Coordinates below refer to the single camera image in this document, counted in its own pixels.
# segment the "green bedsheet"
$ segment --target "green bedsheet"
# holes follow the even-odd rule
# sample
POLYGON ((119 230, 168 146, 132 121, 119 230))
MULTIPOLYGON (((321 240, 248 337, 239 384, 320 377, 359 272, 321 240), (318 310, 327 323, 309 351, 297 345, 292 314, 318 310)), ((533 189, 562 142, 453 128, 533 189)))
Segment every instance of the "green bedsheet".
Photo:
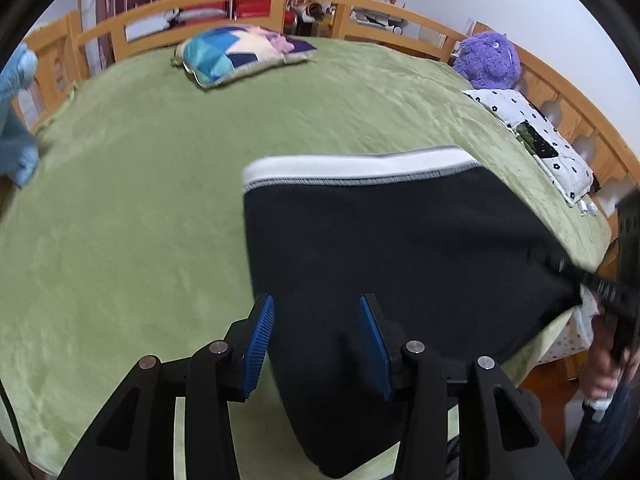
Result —
MULTIPOLYGON (((60 470, 140 356, 191 355, 248 313, 241 170, 260 156, 455 144, 577 262, 600 262, 602 216, 569 208, 448 66, 373 44, 313 43, 309 63, 208 92, 170 65, 172 49, 127 59, 84 83, 40 132, 49 152, 0 224, 0 376, 37 465, 60 470)), ((515 381, 567 317, 506 364, 515 381)), ((268 362, 230 417, 243 480, 324 478, 291 431, 268 362)), ((0 428, 12 440, 1 412, 0 428)), ((394 454, 348 478, 382 478, 394 454)), ((180 470, 181 452, 176 460, 180 470)))

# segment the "person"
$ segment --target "person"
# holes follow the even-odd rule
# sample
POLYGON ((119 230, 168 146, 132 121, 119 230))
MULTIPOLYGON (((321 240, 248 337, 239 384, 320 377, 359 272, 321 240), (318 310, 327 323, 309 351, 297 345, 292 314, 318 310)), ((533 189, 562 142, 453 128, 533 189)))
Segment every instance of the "person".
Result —
POLYGON ((580 374, 580 389, 587 399, 603 399, 613 389, 616 393, 601 421, 593 419, 593 409, 583 405, 584 417, 567 458, 575 480, 597 480, 613 462, 625 441, 625 430, 635 418, 629 413, 629 385, 640 365, 640 350, 633 355, 626 350, 620 364, 611 357, 613 334, 604 316, 595 316, 593 343, 580 374))

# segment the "white floral pillow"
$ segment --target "white floral pillow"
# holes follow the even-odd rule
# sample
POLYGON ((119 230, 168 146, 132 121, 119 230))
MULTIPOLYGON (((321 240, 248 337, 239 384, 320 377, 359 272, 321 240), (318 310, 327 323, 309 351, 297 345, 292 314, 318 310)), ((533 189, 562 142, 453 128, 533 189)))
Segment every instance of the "white floral pillow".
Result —
POLYGON ((464 90, 463 92, 500 119, 518 137, 518 140, 527 145, 532 156, 570 205, 578 202, 589 192, 593 183, 593 171, 589 165, 520 92, 515 90, 464 90), (525 140, 522 139, 524 132, 526 132, 525 140))

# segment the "bed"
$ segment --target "bed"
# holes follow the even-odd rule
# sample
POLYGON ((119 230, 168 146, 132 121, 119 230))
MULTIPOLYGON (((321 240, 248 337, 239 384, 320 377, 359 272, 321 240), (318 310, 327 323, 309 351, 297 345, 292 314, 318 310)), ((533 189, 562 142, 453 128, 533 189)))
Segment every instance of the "bed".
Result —
MULTIPOLYGON (((34 129, 47 153, 0 222, 0 376, 31 460, 44 470, 59 472, 140 356, 190 355, 249 311, 240 172, 257 157, 459 145, 508 184, 576 262, 595 269, 606 254, 614 258, 614 218, 582 218, 569 208, 518 141, 461 92, 468 83, 438 62, 449 60, 459 33, 392 7, 439 34, 434 43, 411 40, 350 20, 353 6, 391 12, 387 4, 331 0, 332 39, 312 40, 313 61, 209 92, 170 63, 170 45, 209 25, 125 40, 127 22, 213 1, 161 0, 84 32, 72 13, 27 39, 40 57, 44 109, 34 129), (89 79, 82 47, 104 34, 116 64, 89 79)), ((270 16, 253 23, 280 30, 285 2, 271 0, 270 16)), ((519 54, 532 102, 560 100, 561 133, 597 134, 591 167, 600 182, 627 175, 637 182, 640 163, 606 118, 550 67, 519 54)), ((513 381, 524 379, 567 319, 504 365, 513 381)), ((324 478, 290 429, 268 361, 258 389, 230 407, 230 418, 243 479, 324 478)), ((4 413, 0 428, 12 441, 4 413)), ((348 478, 383 478, 396 452, 348 478)), ((182 460, 177 452, 178 476, 182 460)))

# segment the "wooden bed frame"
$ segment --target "wooden bed frame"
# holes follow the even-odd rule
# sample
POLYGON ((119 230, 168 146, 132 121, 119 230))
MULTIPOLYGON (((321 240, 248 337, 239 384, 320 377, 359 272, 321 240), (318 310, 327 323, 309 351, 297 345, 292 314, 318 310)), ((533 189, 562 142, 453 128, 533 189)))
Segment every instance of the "wooden bed frame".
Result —
MULTIPOLYGON (((26 38, 26 43, 36 52, 40 61, 34 86, 37 88, 42 109, 37 121, 31 125, 32 129, 58 110, 67 99, 74 81, 89 78, 84 46, 101 36, 110 36, 113 57, 118 62, 146 50, 177 44, 208 28, 234 23, 251 23, 282 31, 284 10, 288 0, 271 0, 270 15, 267 17, 237 21, 219 20, 171 28, 127 43, 125 36, 127 23, 166 10, 195 7, 219 1, 226 0, 159 0, 119 14, 85 31, 81 27, 80 13, 75 11, 34 31, 26 38)), ((375 41, 402 52, 448 62, 456 42, 465 38, 463 34, 425 16, 375 0, 313 1, 335 4, 331 37, 336 39, 375 41), (435 39, 433 43, 414 40, 386 30, 359 25, 350 18, 353 7, 376 10, 417 23, 423 28, 431 29, 434 34, 428 36, 433 36, 435 39)), ((478 23, 474 33, 483 30, 490 30, 490 28, 478 23)), ((569 142, 580 134, 593 137, 596 157, 591 163, 591 168, 600 184, 603 185, 612 178, 622 180, 626 176, 630 176, 634 183, 640 182, 640 162, 607 118, 575 86, 549 65, 519 46, 516 46, 516 49, 523 66, 524 78, 528 83, 526 97, 536 106, 542 105, 546 100, 559 103, 562 109, 562 122, 558 129, 569 142)), ((20 114, 17 102, 14 102, 14 108, 20 114)), ((592 198, 598 201, 597 194, 592 198)), ((612 230, 612 241, 614 241, 617 236, 616 214, 610 216, 608 221, 612 230)), ((611 263, 615 257, 616 250, 612 244, 603 264, 611 263)))

